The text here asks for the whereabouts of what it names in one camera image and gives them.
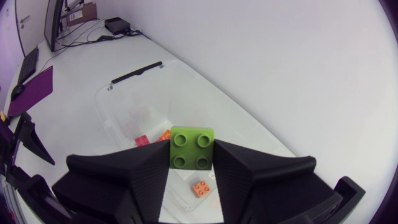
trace desk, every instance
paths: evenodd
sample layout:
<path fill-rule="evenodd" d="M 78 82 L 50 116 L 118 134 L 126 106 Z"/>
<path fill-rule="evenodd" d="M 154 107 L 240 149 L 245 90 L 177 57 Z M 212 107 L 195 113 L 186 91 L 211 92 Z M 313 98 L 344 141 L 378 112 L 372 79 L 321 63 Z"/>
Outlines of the desk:
<path fill-rule="evenodd" d="M 63 39 L 69 44 L 81 32 L 96 24 L 88 22 L 79 30 Z M 94 25 L 89 31 L 103 26 L 103 22 Z M 89 31 L 76 41 L 86 41 Z M 94 30 L 89 39 L 97 39 L 100 35 L 110 35 L 105 28 Z M 59 52 L 50 52 L 46 42 L 39 45 L 40 55 L 37 69 L 40 70 L 46 61 Z M 106 135 L 101 120 L 96 114 L 94 97 L 96 92 L 112 79 L 127 74 L 133 70 L 166 60 L 178 60 L 157 44 L 144 36 L 125 37 L 120 40 L 106 41 L 97 44 L 70 47 L 63 53 L 51 59 L 45 67 L 53 66 L 53 92 L 33 106 L 28 113 L 36 124 L 36 132 L 55 161 L 55 166 L 44 162 L 33 153 L 19 146 L 16 165 L 23 168 L 30 176 L 40 174 L 49 186 L 67 173 L 65 159 L 70 154 L 93 156 L 109 154 L 119 149 Z M 17 70 L 11 86 L 17 83 Z M 10 102 L 8 93 L 6 113 Z M 10 128 L 15 129 L 16 119 Z M 281 147 L 280 156 L 294 156 L 276 138 L 268 138 Z M 205 203 L 216 203 L 218 194 L 209 198 Z M 23 200 L 19 200 L 28 223 L 38 222 Z M 221 207 L 214 212 L 214 207 L 202 204 L 194 213 L 214 216 L 213 222 L 220 222 Z M 162 209 L 162 222 L 176 222 L 177 220 Z"/>

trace clear plastic container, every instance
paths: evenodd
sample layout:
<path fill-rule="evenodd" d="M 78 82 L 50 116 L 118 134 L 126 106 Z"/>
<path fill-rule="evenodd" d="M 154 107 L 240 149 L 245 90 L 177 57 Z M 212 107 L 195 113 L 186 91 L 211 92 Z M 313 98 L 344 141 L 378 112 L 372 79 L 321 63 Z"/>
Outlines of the clear plastic container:
<path fill-rule="evenodd" d="M 163 65 L 97 92 L 98 114 L 120 149 L 135 147 L 134 139 L 143 134 L 154 142 L 172 126 L 193 126 L 213 128 L 215 138 L 233 144 L 294 156 L 242 107 L 190 67 L 180 61 Z M 197 198 L 191 187 L 201 180 L 211 192 Z M 215 190 L 212 170 L 170 169 L 165 194 L 181 210 L 192 212 Z"/>

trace small black box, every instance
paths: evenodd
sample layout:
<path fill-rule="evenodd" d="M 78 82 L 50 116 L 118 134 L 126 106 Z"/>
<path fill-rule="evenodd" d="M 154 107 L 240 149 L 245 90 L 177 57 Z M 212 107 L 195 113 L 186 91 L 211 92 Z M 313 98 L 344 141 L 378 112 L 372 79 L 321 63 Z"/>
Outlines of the small black box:
<path fill-rule="evenodd" d="M 124 30 L 130 29 L 130 23 L 115 17 L 105 20 L 105 28 L 107 28 L 113 35 L 121 34 Z"/>

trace green lego brick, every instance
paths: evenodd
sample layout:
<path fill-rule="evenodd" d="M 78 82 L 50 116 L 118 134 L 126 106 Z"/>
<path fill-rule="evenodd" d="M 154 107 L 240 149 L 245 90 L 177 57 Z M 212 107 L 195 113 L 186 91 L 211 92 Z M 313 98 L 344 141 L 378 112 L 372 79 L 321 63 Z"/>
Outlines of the green lego brick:
<path fill-rule="evenodd" d="M 170 132 L 170 168 L 211 170 L 213 129 L 174 126 Z"/>

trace cardboard box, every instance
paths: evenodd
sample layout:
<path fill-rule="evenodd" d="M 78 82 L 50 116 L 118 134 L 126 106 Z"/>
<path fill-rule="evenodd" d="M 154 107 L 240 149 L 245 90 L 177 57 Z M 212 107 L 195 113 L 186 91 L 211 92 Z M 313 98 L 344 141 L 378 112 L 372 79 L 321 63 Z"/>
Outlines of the cardboard box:
<path fill-rule="evenodd" d="M 73 26 L 82 22 L 86 22 L 90 19 L 97 18 L 97 5 L 95 3 L 84 4 L 83 9 L 70 14 L 67 17 L 68 26 Z"/>

